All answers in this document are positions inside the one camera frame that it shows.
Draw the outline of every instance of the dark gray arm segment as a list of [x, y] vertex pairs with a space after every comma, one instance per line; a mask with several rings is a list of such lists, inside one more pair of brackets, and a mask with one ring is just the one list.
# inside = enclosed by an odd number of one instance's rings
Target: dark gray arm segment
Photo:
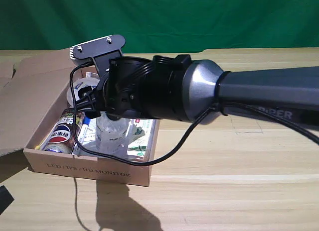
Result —
[[319, 111], [319, 67], [229, 73], [222, 101]]

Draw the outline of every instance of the plastic bottle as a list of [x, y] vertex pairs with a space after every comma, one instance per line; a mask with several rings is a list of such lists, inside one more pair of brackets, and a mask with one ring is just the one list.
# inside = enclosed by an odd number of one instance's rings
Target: plastic bottle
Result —
[[126, 158], [130, 124], [131, 119], [111, 120], [105, 112], [101, 113], [101, 116], [96, 118], [95, 142], [98, 152]]

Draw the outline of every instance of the wooden table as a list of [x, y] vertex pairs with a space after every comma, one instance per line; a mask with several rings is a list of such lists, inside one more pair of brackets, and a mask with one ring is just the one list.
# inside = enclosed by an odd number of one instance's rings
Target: wooden table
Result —
[[[40, 52], [0, 51], [0, 61]], [[319, 48], [192, 57], [231, 71], [318, 66]], [[163, 120], [156, 156], [187, 126]], [[0, 216], [3, 231], [319, 230], [318, 146], [281, 125], [236, 116], [199, 126], [176, 155], [153, 167], [148, 188], [32, 173], [20, 152], [0, 158], [0, 183], [15, 198]]]

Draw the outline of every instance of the soda can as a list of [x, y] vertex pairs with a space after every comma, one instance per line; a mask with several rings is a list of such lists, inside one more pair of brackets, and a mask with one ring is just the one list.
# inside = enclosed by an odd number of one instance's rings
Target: soda can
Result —
[[[82, 112], [76, 114], [76, 136], [80, 133], [84, 117], [85, 115]], [[71, 154], [75, 145], [72, 123], [73, 109], [65, 109], [54, 131], [51, 133], [48, 144], [45, 146], [44, 150]]]

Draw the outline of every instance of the black cable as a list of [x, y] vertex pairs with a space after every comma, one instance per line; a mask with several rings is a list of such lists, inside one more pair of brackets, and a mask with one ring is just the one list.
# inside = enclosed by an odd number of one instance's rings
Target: black cable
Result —
[[268, 114], [266, 112], [263, 112], [255, 107], [246, 105], [246, 104], [242, 104], [242, 103], [234, 103], [234, 102], [224, 102], [222, 103], [222, 106], [224, 107], [234, 107], [234, 108], [241, 108], [250, 112], [254, 112], [258, 115], [262, 115], [264, 117], [269, 118], [272, 121], [275, 121], [277, 123], [280, 123], [281, 125], [284, 125], [298, 133], [300, 133], [301, 135], [304, 135], [305, 137], [307, 137], [308, 139], [310, 139], [311, 141], [313, 141], [314, 143], [316, 143], [317, 145], [319, 145], [319, 137], [316, 136], [315, 134], [311, 133], [310, 131], [308, 131], [307, 129], [280, 117], [277, 117], [275, 115], [272, 114]]
[[84, 67], [88, 67], [93, 65], [92, 62], [88, 62], [88, 63], [84, 63], [82, 65], [77, 66], [76, 68], [74, 68], [72, 70], [72, 72], [70, 73], [70, 89], [71, 89], [71, 95], [72, 95], [72, 100], [73, 100], [73, 123], [72, 123], [72, 130], [73, 130], [73, 134], [74, 134], [74, 140], [75, 143], [78, 145], [78, 147], [80, 149], [82, 149], [83, 151], [92, 154], [92, 155], [99, 155], [102, 157], [106, 157], [106, 158], [110, 158], [110, 159], [114, 159], [117, 161], [120, 161], [122, 163], [126, 163], [129, 165], [134, 165], [134, 166], [149, 166], [149, 165], [155, 165], [158, 164], [168, 158], [170, 158], [172, 155], [174, 155], [180, 148], [181, 146], [184, 144], [184, 142], [186, 141], [186, 139], [188, 138], [188, 136], [190, 135], [190, 133], [195, 129], [195, 127], [209, 114], [213, 111], [212, 108], [208, 108], [207, 110], [205, 110], [195, 121], [194, 123], [192, 123], [189, 128], [186, 130], [186, 132], [184, 133], [184, 135], [182, 136], [182, 138], [180, 139], [180, 141], [178, 142], [178, 144], [173, 148], [173, 150], [171, 150], [169, 153], [167, 153], [166, 155], [152, 160], [152, 161], [147, 161], [147, 162], [134, 162], [134, 161], [130, 161], [130, 160], [125, 160], [122, 158], [119, 158], [117, 156], [114, 155], [108, 155], [108, 154], [104, 154], [104, 153], [100, 153], [100, 152], [96, 152], [96, 151], [92, 151], [89, 150], [87, 148], [85, 148], [78, 140], [78, 137], [76, 136], [76, 100], [75, 100], [75, 94], [74, 94], [74, 87], [73, 87], [73, 75], [74, 73], [80, 69], [80, 68], [84, 68]]

